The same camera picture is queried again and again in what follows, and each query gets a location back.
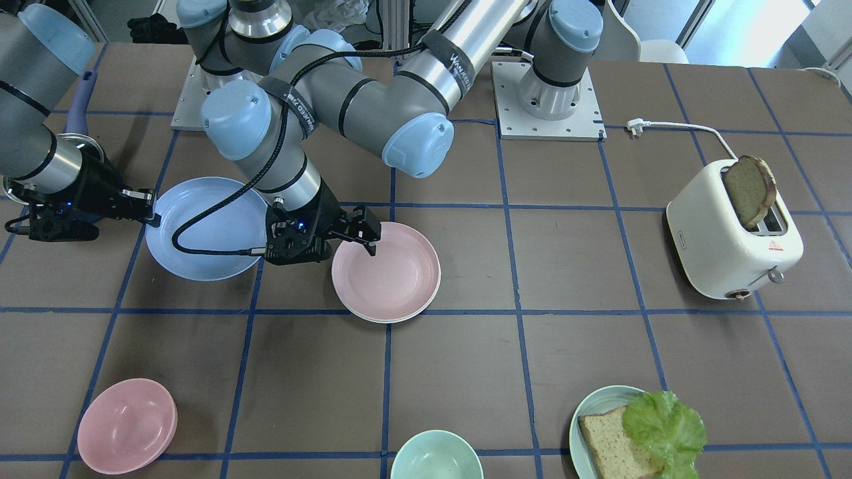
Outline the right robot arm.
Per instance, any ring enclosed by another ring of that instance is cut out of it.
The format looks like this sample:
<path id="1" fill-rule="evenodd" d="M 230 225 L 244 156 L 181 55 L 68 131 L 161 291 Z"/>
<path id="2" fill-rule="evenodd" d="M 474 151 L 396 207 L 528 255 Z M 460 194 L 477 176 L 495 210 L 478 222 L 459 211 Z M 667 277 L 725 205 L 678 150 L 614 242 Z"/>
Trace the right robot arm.
<path id="1" fill-rule="evenodd" d="M 217 204 L 181 224 L 168 226 L 155 212 L 164 204 L 154 189 L 133 189 L 106 159 L 98 144 L 79 148 L 76 138 L 85 131 L 55 134 L 43 124 L 73 79 L 88 74 L 95 55 L 93 41 L 56 10 L 33 4 L 18 15 L 2 14 L 2 174 L 13 191 L 29 206 L 27 215 L 6 222 L 12 236 L 35 241 L 92 241 L 99 236 L 99 218 L 128 219 L 158 228 L 179 251 L 210 255 L 211 249 L 187 248 L 179 242 L 186 230 L 208 224 L 209 216 L 234 203 L 250 190 L 262 193 L 262 182 L 274 179 L 282 164 L 289 133 L 301 126 L 310 134 L 316 122 L 310 104 L 296 90 L 294 80 L 268 74 L 259 84 L 238 80 L 217 90 L 207 107 L 222 106 L 238 92 L 258 98 L 267 110 L 280 106 L 273 146 L 250 181 Z M 302 253 L 328 239 L 374 245 L 381 228 L 365 206 L 345 212 L 306 158 L 287 182 L 268 188 L 273 200 L 264 220 L 267 243 L 248 245 L 240 255 Z"/>

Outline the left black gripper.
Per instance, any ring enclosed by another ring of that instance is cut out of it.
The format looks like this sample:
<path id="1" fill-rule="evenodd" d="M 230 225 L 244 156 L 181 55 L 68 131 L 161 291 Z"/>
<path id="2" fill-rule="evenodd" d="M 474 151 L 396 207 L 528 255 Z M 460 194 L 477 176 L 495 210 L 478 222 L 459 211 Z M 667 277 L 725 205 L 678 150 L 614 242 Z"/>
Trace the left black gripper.
<path id="1" fill-rule="evenodd" d="M 301 208 L 268 206 L 265 224 L 264 259 L 274 265 L 325 261 L 332 255 L 332 239 L 359 243 L 375 257 L 381 240 L 381 222 L 373 212 L 365 204 L 347 212 L 324 181 L 316 196 Z"/>

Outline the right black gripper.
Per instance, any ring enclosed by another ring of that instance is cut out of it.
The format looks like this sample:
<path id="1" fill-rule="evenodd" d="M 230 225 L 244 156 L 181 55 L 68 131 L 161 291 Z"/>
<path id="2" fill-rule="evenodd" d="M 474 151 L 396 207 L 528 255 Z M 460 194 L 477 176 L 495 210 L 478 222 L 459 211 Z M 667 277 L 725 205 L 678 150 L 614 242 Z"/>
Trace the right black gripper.
<path id="1" fill-rule="evenodd" d="M 55 156 L 35 172 L 13 179 L 29 210 L 6 222 L 6 232 L 41 242 L 93 241 L 99 229 L 89 222 L 91 216 L 160 226 L 156 190 L 128 187 L 109 162 L 85 152 L 74 152 L 55 169 L 59 160 Z"/>

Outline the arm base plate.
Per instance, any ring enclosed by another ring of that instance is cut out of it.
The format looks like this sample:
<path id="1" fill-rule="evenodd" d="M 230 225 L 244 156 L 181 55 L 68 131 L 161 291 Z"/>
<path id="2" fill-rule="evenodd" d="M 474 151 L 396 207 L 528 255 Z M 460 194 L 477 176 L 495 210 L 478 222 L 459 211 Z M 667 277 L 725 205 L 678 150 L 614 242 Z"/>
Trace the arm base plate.
<path id="1" fill-rule="evenodd" d="M 216 79 L 196 64 L 196 57 L 190 61 L 184 78 L 182 90 L 178 95 L 171 120 L 173 130 L 202 132 L 204 122 L 200 111 L 211 91 L 216 90 Z"/>
<path id="2" fill-rule="evenodd" d="M 606 128 L 590 71 L 578 84 L 545 84 L 529 63 L 492 63 L 500 136 L 509 140 L 598 142 Z"/>

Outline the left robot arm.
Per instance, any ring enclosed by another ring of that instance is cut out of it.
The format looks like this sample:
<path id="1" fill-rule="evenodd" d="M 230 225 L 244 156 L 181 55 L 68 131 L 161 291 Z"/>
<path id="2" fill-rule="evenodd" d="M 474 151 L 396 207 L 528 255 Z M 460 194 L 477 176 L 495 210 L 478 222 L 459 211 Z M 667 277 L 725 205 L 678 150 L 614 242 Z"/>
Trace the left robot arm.
<path id="1" fill-rule="evenodd" d="M 449 113 L 471 91 L 477 74 L 500 43 L 532 55 L 529 82 L 546 92 L 578 88 L 604 31 L 592 1 L 457 1 L 413 46 L 389 84 L 363 72 L 343 37 L 319 29 L 293 41 L 274 33 L 278 51 L 260 63 L 259 37 L 244 36 L 248 15 L 285 13 L 285 1 L 232 1 L 221 13 L 222 39 L 234 52 L 216 59 L 261 78 L 234 80 L 211 91 L 200 109 L 205 134 L 219 153 L 248 177 L 244 187 L 180 225 L 171 242 L 194 255 L 263 257 L 275 265 L 323 261 L 330 239 L 359 243 L 375 255 L 381 226 L 367 206 L 345 212 L 308 160 L 302 142 L 318 125 L 381 158 L 408 176 L 432 175 L 454 137 Z M 196 249 L 180 237 L 247 191 L 267 203 L 263 245 Z"/>

